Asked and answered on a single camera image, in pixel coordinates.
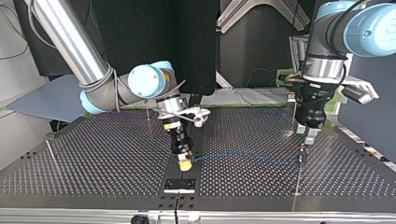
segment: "metal post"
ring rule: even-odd
[[[216,71],[216,82],[219,83],[223,89],[233,88],[233,85],[231,85],[218,71]]]
[[[82,85],[102,79],[108,70],[67,0],[34,1],[33,12]]]

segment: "yellow object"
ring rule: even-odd
[[[170,82],[170,81],[171,81],[171,76],[169,76],[169,74],[167,74],[167,73],[164,72],[164,71],[163,71],[163,78],[165,78],[165,80],[166,80],[167,82]]]
[[[181,172],[186,172],[189,171],[192,167],[192,163],[190,160],[184,160],[184,161],[180,161],[178,163],[178,165],[180,166],[180,171]]]
[[[164,125],[163,125],[163,128],[164,128],[165,130],[169,130],[169,129],[172,129],[172,125],[171,125],[171,124],[164,124]]]

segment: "blue cable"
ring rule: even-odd
[[[224,156],[247,156],[247,157],[250,157],[257,161],[269,162],[269,163],[273,163],[276,165],[288,165],[288,164],[294,164],[294,163],[299,162],[297,158],[293,159],[293,160],[288,160],[288,161],[279,161],[279,160],[274,160],[274,159],[271,159],[269,157],[266,157],[266,156],[263,156],[263,155],[260,155],[257,153],[244,152],[244,151],[229,151],[229,152],[213,153],[213,154],[208,154],[205,156],[195,158],[194,161],[204,161],[204,160],[208,160],[208,159],[212,159],[212,158],[216,158],[216,157],[224,157]]]

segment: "white wall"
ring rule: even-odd
[[[12,0],[0,1],[13,6]],[[21,30],[14,14],[4,7],[0,9]],[[38,74],[30,50],[19,57],[1,60],[19,54],[27,44],[6,22],[0,12],[0,170],[43,142],[44,135],[50,131],[47,119],[4,109],[16,98],[45,84],[45,79]]]

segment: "aluminum frame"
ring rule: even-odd
[[[223,89],[232,89],[233,85],[228,82],[218,71],[216,71],[216,82],[223,88]]]
[[[133,216],[148,217],[150,224],[174,223],[173,211],[0,209],[0,223],[131,223]],[[396,215],[359,213],[241,213],[177,212],[180,223],[394,223]]]
[[[300,6],[298,6],[298,13],[296,13],[294,18],[296,4],[298,4],[297,0],[233,0],[219,17],[218,29],[225,34],[252,8],[259,5],[268,5],[274,7],[290,23],[294,21],[296,29],[301,31],[310,20]]]

